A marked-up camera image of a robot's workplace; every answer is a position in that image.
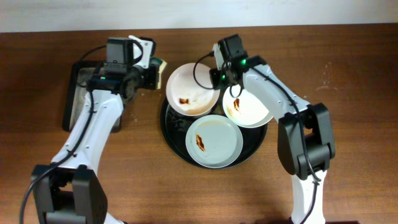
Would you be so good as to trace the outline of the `green and yellow sponge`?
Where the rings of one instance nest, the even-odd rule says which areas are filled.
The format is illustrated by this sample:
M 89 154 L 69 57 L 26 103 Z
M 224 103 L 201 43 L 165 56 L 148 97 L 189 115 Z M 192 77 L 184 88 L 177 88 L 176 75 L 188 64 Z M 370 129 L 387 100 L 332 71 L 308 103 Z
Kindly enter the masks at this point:
M 161 58 L 152 57 L 150 60 L 150 64 L 154 67 L 155 70 L 155 90 L 161 89 L 162 86 L 162 74 L 167 67 L 167 62 Z

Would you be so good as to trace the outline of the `white plate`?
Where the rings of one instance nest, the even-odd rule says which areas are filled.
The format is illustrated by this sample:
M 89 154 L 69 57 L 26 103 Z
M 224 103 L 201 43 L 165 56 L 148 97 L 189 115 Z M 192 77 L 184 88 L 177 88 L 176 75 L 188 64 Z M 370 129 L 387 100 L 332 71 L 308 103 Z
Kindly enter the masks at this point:
M 227 87 L 222 105 L 225 115 L 243 128 L 258 128 L 267 124 L 273 116 L 269 110 L 250 92 L 239 85 Z

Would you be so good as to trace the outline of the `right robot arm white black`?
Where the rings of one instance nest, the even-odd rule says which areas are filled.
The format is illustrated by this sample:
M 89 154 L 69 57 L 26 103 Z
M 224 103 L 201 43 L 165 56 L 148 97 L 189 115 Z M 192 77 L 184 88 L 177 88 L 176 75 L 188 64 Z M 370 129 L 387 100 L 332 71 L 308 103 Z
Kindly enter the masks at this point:
M 260 56 L 250 57 L 239 35 L 219 40 L 210 71 L 214 90 L 239 85 L 253 94 L 278 123 L 277 153 L 292 177 L 291 223 L 325 223 L 323 184 L 335 157 L 335 141 L 328 108 L 301 99 Z

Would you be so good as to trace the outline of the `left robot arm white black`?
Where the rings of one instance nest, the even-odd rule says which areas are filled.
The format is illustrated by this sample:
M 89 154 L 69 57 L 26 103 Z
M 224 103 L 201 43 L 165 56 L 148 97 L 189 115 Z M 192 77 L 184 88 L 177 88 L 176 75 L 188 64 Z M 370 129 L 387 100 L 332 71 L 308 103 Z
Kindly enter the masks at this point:
M 85 100 L 70 135 L 49 165 L 35 166 L 29 193 L 40 223 L 119 223 L 108 212 L 98 166 L 113 126 L 140 88 L 158 90 L 166 62 L 152 58 L 147 68 L 125 73 L 100 67 L 85 77 Z

